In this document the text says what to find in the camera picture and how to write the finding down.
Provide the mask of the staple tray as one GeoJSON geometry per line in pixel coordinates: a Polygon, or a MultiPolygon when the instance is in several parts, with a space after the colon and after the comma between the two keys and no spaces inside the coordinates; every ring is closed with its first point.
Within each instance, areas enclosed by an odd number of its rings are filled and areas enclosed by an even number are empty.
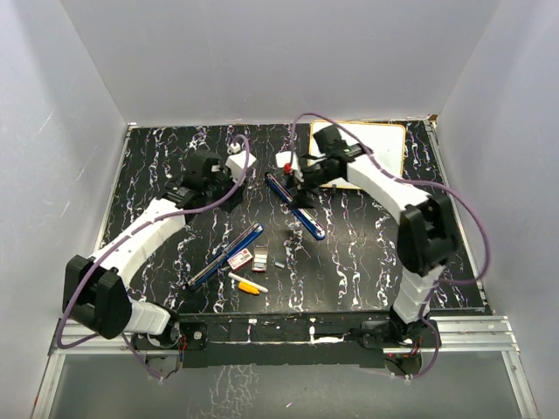
{"type": "Polygon", "coordinates": [[[255,246],[253,259],[252,259],[252,271],[253,272],[266,272],[267,271],[267,259],[269,251],[265,246],[255,246]]]}

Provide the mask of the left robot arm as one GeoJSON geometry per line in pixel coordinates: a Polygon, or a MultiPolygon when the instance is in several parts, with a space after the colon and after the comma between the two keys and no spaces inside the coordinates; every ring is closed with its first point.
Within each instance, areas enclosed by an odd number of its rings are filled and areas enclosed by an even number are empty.
{"type": "Polygon", "coordinates": [[[193,216],[237,206],[246,173],[255,161],[247,151],[225,160],[206,150],[188,155],[183,171],[168,179],[161,193],[116,239],[89,257],[76,255],[67,263],[63,319],[73,319],[107,340],[122,333],[145,333],[159,347],[173,347],[180,326],[171,321],[168,309],[131,299],[130,282],[193,216]]]}

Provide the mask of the red white staple box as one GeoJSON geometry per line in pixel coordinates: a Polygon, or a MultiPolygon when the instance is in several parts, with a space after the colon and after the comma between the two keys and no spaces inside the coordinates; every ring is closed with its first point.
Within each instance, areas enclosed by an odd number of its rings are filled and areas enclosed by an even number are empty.
{"type": "Polygon", "coordinates": [[[247,248],[244,248],[228,258],[227,263],[233,271],[236,271],[237,269],[240,269],[244,265],[251,262],[252,259],[253,255],[251,254],[251,252],[247,248]]]}

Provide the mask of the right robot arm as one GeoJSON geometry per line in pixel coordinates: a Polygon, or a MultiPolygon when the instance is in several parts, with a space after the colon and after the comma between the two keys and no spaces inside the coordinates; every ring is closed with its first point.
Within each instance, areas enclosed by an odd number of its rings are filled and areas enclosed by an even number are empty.
{"type": "Polygon", "coordinates": [[[345,128],[330,124],[313,134],[320,154],[304,155],[314,164],[291,168],[288,186],[296,188],[292,206],[310,209],[315,191],[342,178],[362,189],[396,220],[397,256],[403,266],[398,295],[391,307],[390,338],[407,347],[421,334],[428,295],[459,247],[458,226],[448,196],[431,195],[390,173],[361,142],[349,145],[345,128]]]}

